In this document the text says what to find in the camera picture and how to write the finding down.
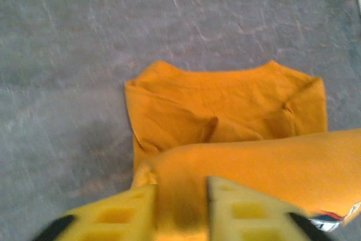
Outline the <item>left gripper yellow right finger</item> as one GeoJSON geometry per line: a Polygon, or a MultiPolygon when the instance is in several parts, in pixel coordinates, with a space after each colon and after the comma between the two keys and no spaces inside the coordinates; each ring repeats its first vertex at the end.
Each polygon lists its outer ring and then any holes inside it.
{"type": "Polygon", "coordinates": [[[330,240],[297,206],[225,178],[207,178],[209,240],[330,240]]]}

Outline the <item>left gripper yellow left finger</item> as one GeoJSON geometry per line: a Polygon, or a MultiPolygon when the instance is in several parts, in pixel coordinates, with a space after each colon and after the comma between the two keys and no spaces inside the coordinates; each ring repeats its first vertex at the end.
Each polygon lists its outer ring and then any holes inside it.
{"type": "Polygon", "coordinates": [[[154,240],[156,185],[71,209],[32,240],[154,240]]]}

